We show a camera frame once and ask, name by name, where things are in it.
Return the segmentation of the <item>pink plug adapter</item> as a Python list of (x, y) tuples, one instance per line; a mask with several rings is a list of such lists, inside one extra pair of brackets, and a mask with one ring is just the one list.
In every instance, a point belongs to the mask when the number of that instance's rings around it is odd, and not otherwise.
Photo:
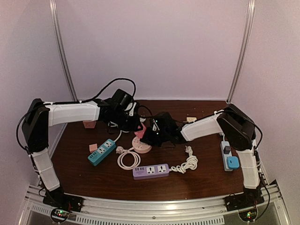
[(141, 130), (135, 131), (135, 136), (139, 139), (142, 139), (145, 134), (145, 131), (146, 131), (146, 127), (143, 126), (143, 128)]

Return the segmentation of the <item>pink round socket base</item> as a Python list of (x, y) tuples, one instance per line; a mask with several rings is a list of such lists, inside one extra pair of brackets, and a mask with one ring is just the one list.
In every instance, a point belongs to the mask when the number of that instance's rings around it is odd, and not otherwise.
[(141, 142), (138, 137), (135, 137), (132, 140), (132, 147), (134, 151), (139, 154), (146, 154), (152, 149), (150, 145)]

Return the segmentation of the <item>purple power strip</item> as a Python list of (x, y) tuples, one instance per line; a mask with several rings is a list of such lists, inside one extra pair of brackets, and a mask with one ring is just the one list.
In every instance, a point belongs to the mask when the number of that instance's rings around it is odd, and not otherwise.
[(133, 169), (134, 180), (153, 179), (167, 177), (170, 169), (168, 164), (139, 166)]

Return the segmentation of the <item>beige cube socket adapter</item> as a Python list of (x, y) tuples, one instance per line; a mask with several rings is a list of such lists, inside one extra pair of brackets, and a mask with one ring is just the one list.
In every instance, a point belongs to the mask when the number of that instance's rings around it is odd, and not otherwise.
[(197, 120), (196, 117), (186, 117), (186, 123), (193, 123)]

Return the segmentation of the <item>pink cube socket adapter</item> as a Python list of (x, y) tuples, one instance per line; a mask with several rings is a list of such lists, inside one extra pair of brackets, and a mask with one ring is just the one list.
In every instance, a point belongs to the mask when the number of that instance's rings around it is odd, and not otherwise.
[(96, 126), (97, 122), (96, 121), (83, 121), (83, 125), (85, 129), (94, 129)]

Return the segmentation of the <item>small pink charger plug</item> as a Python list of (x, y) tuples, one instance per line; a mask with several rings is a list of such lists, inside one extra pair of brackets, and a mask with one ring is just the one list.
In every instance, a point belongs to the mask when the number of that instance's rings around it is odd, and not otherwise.
[(90, 151), (90, 153), (95, 152), (97, 149), (98, 149), (98, 145), (96, 143), (89, 145), (89, 151)]

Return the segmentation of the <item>teal power strip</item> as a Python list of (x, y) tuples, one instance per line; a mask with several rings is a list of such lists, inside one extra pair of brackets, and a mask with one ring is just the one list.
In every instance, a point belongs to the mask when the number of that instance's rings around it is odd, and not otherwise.
[(116, 149), (115, 141), (108, 139), (98, 149), (88, 156), (89, 162), (93, 166), (97, 166), (106, 156)]

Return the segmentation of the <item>grey power strip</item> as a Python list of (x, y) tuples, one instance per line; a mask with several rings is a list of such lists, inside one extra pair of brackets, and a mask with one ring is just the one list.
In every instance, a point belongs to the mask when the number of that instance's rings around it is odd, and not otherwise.
[(229, 145), (229, 146), (230, 146), (230, 144), (229, 144), (228, 141), (222, 141), (221, 144), (220, 144), (220, 147), (221, 147), (221, 153), (222, 153), (222, 159), (223, 159), (223, 164), (224, 164), (224, 170), (225, 170), (226, 172), (231, 172), (231, 171), (233, 171), (233, 170), (229, 170), (229, 169), (228, 169), (227, 158), (230, 157), (230, 156), (233, 156), (233, 155), (232, 155), (232, 152), (231, 152), (231, 154), (228, 154), (228, 155), (225, 155), (225, 154), (223, 153), (223, 148), (224, 148), (226, 145)]

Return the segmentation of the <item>black charger plug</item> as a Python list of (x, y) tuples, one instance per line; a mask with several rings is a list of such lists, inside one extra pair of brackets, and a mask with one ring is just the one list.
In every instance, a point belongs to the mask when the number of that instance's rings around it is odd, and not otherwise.
[(226, 145), (224, 148), (223, 148), (223, 153), (225, 155), (228, 155), (228, 154), (231, 154), (231, 147), (229, 145)]

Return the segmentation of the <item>blue charger plug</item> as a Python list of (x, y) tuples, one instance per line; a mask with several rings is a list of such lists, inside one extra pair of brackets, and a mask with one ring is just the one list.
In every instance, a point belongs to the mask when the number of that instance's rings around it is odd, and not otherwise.
[(236, 156), (227, 158), (227, 165), (229, 170), (236, 170), (240, 167), (239, 159)]

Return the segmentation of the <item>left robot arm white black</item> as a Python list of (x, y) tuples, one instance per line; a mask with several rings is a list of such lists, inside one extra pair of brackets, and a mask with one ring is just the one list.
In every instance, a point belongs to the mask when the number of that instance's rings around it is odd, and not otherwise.
[(57, 208), (67, 204), (67, 197), (57, 189), (60, 182), (54, 170), (49, 148), (49, 127), (81, 121), (103, 121), (118, 125), (122, 131), (138, 131), (142, 128), (137, 112), (132, 115), (121, 106), (107, 100), (95, 99), (89, 102), (62, 104), (34, 99), (21, 118), (22, 133), (26, 142), (24, 149), (30, 155), (45, 188), (50, 191), (49, 200)]

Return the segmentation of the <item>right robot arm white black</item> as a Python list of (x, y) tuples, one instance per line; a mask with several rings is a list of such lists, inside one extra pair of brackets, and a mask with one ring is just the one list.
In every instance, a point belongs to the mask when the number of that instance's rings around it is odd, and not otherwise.
[(244, 191), (240, 203), (250, 207), (258, 200), (260, 188), (259, 142), (256, 141), (256, 124), (239, 108), (228, 104), (209, 116), (178, 125), (170, 113), (161, 112), (150, 118), (141, 142), (160, 147), (162, 143), (183, 144), (212, 134), (223, 133), (239, 157), (243, 173)]

